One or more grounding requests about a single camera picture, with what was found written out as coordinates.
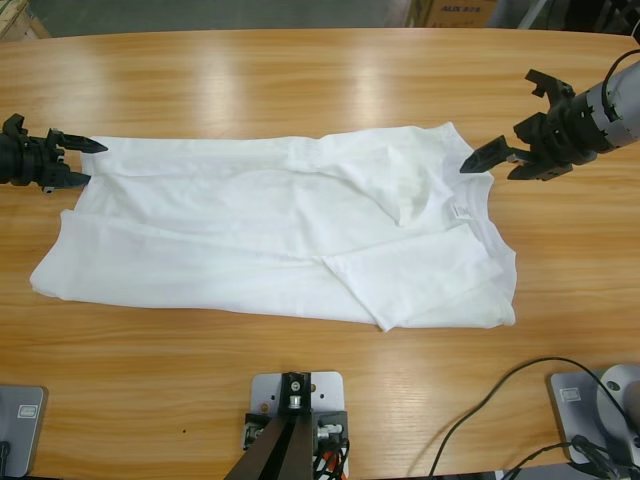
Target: black cable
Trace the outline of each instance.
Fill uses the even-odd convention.
[[[349,449],[351,448],[351,443],[349,439],[346,439],[344,442],[344,454],[342,454],[342,459],[340,461],[340,465],[336,465],[334,472],[332,473],[333,477],[330,477],[329,480],[335,478],[335,480],[342,480],[342,472],[344,472],[344,465],[347,463],[347,458],[349,457]]]
[[[547,445],[546,447],[542,447],[538,450],[536,450],[535,452],[533,452],[531,455],[523,458],[520,463],[518,463],[515,467],[513,467],[511,470],[509,470],[506,475],[504,477],[502,477],[502,480],[515,480],[518,475],[520,475],[521,469],[524,466],[525,463],[529,463],[531,460],[533,460],[534,458],[536,458],[538,455],[544,453],[544,452],[548,452],[550,450],[555,450],[556,448],[565,448],[565,447],[570,447],[571,446],[571,442],[560,442],[560,443],[554,443],[553,445]]]
[[[547,12],[547,22],[545,24],[545,30],[549,30],[549,23],[551,23],[551,16],[553,15],[553,10],[556,6],[556,0],[551,0],[551,4],[549,5],[549,10]]]
[[[615,62],[613,62],[613,65],[611,65],[611,68],[607,72],[607,76],[604,77],[604,81],[602,82],[602,91],[600,92],[600,94],[602,97],[602,108],[604,109],[604,113],[610,122],[615,122],[616,120],[620,120],[620,117],[613,109],[613,106],[611,105],[611,103],[609,103],[609,92],[607,92],[607,87],[609,86],[609,80],[611,79],[614,72],[618,68],[618,65],[620,65],[620,62],[622,62],[625,58],[630,57],[631,55],[636,55],[638,53],[640,53],[640,49],[631,50],[621,55],[620,57],[618,57],[618,59]]]
[[[626,412],[622,409],[622,407],[620,406],[620,404],[618,404],[618,402],[616,401],[615,398],[613,398],[613,395],[611,395],[611,393],[609,393],[609,390],[603,385],[603,383],[600,381],[600,379],[596,376],[595,373],[593,373],[591,370],[589,370],[587,367],[585,367],[584,365],[576,362],[575,360],[571,360],[569,358],[564,358],[564,357],[542,357],[542,358],[536,358],[535,360],[531,360],[529,362],[523,363],[522,365],[510,370],[509,372],[507,372],[499,381],[498,383],[496,383],[494,385],[494,387],[491,389],[491,391],[487,394],[486,397],[484,397],[482,399],[482,401],[480,403],[478,403],[475,407],[473,407],[471,410],[469,410],[469,412],[467,412],[460,420],[458,420],[453,427],[451,427],[449,429],[449,431],[447,432],[447,434],[445,435],[444,439],[442,440],[442,443],[440,443],[440,447],[438,448],[438,452],[436,453],[436,457],[433,460],[433,464],[431,465],[431,470],[429,471],[429,474],[427,475],[427,480],[433,480],[434,478],[434,473],[436,471],[436,467],[438,466],[438,462],[440,461],[440,457],[442,456],[442,452],[444,451],[444,448],[447,445],[447,442],[449,441],[449,439],[451,438],[451,436],[455,433],[455,431],[460,427],[460,425],[462,425],[464,422],[466,422],[467,420],[469,420],[472,416],[474,416],[476,413],[478,413],[478,411],[484,407],[489,400],[491,400],[491,398],[496,394],[496,392],[500,389],[500,387],[502,387],[502,385],[509,380],[509,378],[511,378],[512,375],[514,375],[515,373],[519,372],[520,370],[523,370],[527,367],[530,367],[531,365],[535,365],[537,363],[542,363],[542,362],[565,362],[565,363],[570,363],[571,365],[575,365],[576,367],[580,368],[581,370],[583,370],[585,373],[587,373],[597,384],[600,388],[602,388],[602,391],[605,393],[605,395],[609,398],[609,400],[611,400],[611,402],[613,403],[613,405],[616,407],[616,409],[620,412],[620,414],[622,415],[622,417],[625,419],[625,422],[627,423],[627,426],[633,430],[633,432],[640,436],[640,432],[638,430],[638,427],[636,425],[634,425],[633,421],[631,420],[631,418],[629,418],[629,416],[626,414]]]

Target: clothing label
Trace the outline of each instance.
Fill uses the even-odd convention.
[[[451,210],[453,211],[453,216],[456,217],[457,220],[471,220],[471,213],[469,209],[465,206],[459,204],[452,204]]]

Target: black clamp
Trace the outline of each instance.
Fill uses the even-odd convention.
[[[536,85],[532,94],[541,98],[546,94],[550,105],[546,114],[538,112],[513,128],[531,150],[512,148],[500,136],[469,156],[460,173],[486,172],[502,162],[510,162],[516,165],[508,175],[510,180],[550,180],[570,172],[572,164],[582,165],[596,158],[595,152],[581,148],[574,140],[572,127],[566,120],[576,108],[572,102],[576,94],[571,85],[537,70],[529,70],[525,78]]]
[[[72,172],[64,163],[64,150],[104,152],[104,145],[86,137],[50,129],[46,138],[29,137],[22,127],[24,117],[13,114],[0,133],[0,183],[24,186],[36,182],[45,193],[56,188],[73,188],[89,183],[90,176]]]

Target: wire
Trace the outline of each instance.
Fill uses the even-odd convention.
[[[513,467],[511,470],[509,470],[506,475],[504,477],[502,477],[502,480],[515,480],[518,475],[520,475],[521,469],[524,466],[525,463],[529,463],[531,460],[533,460],[534,458],[536,458],[538,455],[544,453],[544,452],[548,452],[550,450],[555,450],[556,448],[566,448],[566,447],[570,447],[571,446],[571,442],[560,442],[560,443],[554,443],[553,445],[547,445],[546,447],[542,447],[539,450],[536,450],[535,452],[533,452],[531,455],[523,458],[520,463],[518,463],[515,467]]]
[[[318,451],[313,463],[314,480],[319,480],[326,475],[326,480],[346,480],[344,466],[349,456],[350,442],[345,440],[329,440],[323,442],[324,447]],[[322,469],[319,469],[320,462],[324,460]]]
[[[513,368],[512,370],[510,370],[509,372],[507,372],[499,381],[498,383],[496,383],[494,385],[494,387],[491,389],[491,391],[487,394],[486,397],[484,397],[482,399],[482,401],[480,403],[478,403],[475,407],[473,407],[471,410],[469,410],[469,412],[467,412],[460,420],[458,420],[453,427],[451,427],[449,429],[449,431],[447,432],[447,434],[445,435],[444,439],[442,440],[442,442],[440,443],[440,447],[438,447],[438,452],[436,453],[436,456],[433,460],[433,464],[431,465],[431,470],[429,471],[429,474],[427,475],[427,480],[433,480],[434,478],[434,473],[436,471],[436,467],[438,466],[438,462],[440,461],[440,457],[442,456],[442,452],[444,451],[444,448],[447,445],[447,442],[449,441],[449,439],[451,438],[451,436],[455,433],[455,431],[460,427],[460,425],[462,425],[464,422],[466,422],[467,420],[469,420],[472,416],[474,416],[476,413],[478,413],[478,411],[480,411],[480,409],[482,409],[482,407],[484,407],[489,400],[491,400],[491,398],[496,394],[496,392],[500,389],[500,387],[502,387],[502,385],[509,380],[509,378],[511,378],[511,376],[513,376],[514,374],[518,373],[520,370],[523,370],[527,367],[530,367],[531,365],[535,365],[537,363],[542,363],[542,362],[565,362],[565,363],[570,363],[571,365],[575,365],[576,367],[580,368],[581,370],[583,370],[585,373],[587,373],[591,378],[593,378],[593,380],[598,384],[598,386],[600,388],[602,388],[602,391],[605,393],[605,395],[609,398],[609,400],[611,400],[611,402],[613,403],[613,405],[616,407],[616,409],[620,412],[620,414],[622,415],[622,417],[625,419],[625,422],[627,423],[627,426],[638,436],[640,436],[638,427],[633,423],[633,421],[631,420],[631,418],[629,418],[629,416],[626,414],[626,412],[622,409],[622,407],[620,406],[620,404],[616,401],[615,398],[613,398],[613,395],[611,395],[611,393],[609,393],[609,390],[603,385],[603,383],[600,381],[600,379],[596,376],[595,373],[593,373],[591,370],[589,370],[587,367],[585,367],[584,365],[576,362],[575,360],[571,360],[569,358],[564,358],[564,357],[542,357],[542,358],[536,358],[535,360],[531,360],[529,362],[523,363],[522,365]]]
[[[620,120],[620,117],[613,109],[613,106],[611,105],[611,103],[609,103],[609,97],[608,97],[609,92],[607,92],[607,87],[609,86],[609,80],[611,79],[611,77],[613,76],[613,73],[618,68],[618,65],[620,65],[620,62],[622,62],[625,58],[630,57],[631,55],[636,55],[638,53],[640,53],[640,49],[630,50],[627,53],[620,55],[618,59],[615,62],[613,62],[613,65],[611,65],[611,68],[607,72],[607,76],[604,77],[604,81],[602,82],[602,90],[600,94],[602,97],[602,108],[604,109],[604,113],[610,122],[615,122],[616,120]]]

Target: white t-shirt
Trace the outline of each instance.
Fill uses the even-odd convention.
[[[45,295],[401,327],[512,324],[493,177],[452,124],[320,139],[95,138],[31,276]]]

